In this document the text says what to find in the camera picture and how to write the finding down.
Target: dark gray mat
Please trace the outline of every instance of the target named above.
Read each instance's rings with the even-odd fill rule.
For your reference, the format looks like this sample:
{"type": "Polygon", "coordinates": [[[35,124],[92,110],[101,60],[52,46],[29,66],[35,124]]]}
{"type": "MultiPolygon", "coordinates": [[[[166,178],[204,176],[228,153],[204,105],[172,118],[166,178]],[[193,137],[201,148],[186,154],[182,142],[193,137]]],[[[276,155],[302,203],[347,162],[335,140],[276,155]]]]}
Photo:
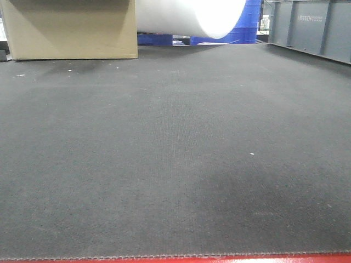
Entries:
{"type": "Polygon", "coordinates": [[[0,64],[0,258],[351,251],[351,67],[267,45],[0,64]]]}

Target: red strip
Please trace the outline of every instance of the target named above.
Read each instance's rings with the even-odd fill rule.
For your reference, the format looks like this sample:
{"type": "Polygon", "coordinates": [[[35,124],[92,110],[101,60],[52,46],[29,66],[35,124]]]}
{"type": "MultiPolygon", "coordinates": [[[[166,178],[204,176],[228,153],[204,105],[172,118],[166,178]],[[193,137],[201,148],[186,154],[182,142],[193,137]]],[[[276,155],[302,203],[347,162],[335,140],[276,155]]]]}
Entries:
{"type": "MultiPolygon", "coordinates": [[[[149,258],[149,259],[82,259],[20,260],[20,263],[351,263],[351,254],[226,256],[222,258],[149,258]]],[[[0,260],[10,263],[11,260],[0,260]]]]}

